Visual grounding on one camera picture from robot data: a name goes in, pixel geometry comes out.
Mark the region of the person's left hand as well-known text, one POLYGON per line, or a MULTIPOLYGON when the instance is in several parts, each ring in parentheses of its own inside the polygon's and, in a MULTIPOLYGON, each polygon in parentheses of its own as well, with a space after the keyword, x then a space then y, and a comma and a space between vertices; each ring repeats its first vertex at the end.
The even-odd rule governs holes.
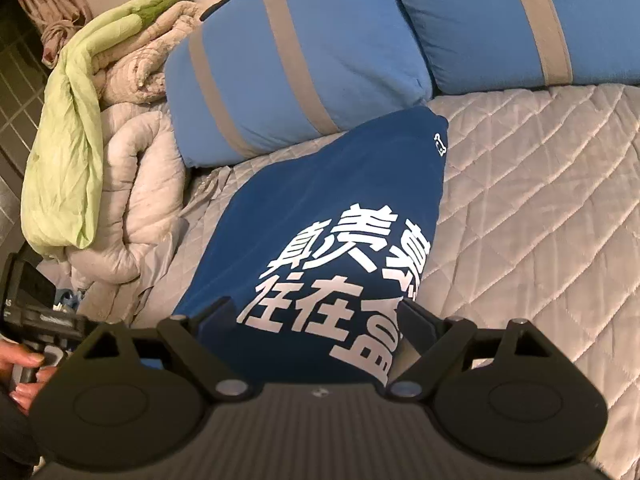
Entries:
POLYGON ((56 366, 45 366, 44 356, 22 344, 2 339, 1 341, 1 387, 18 409, 27 415, 32 402, 42 388, 58 371, 56 366), (32 382, 20 382, 26 370, 35 370, 32 382))

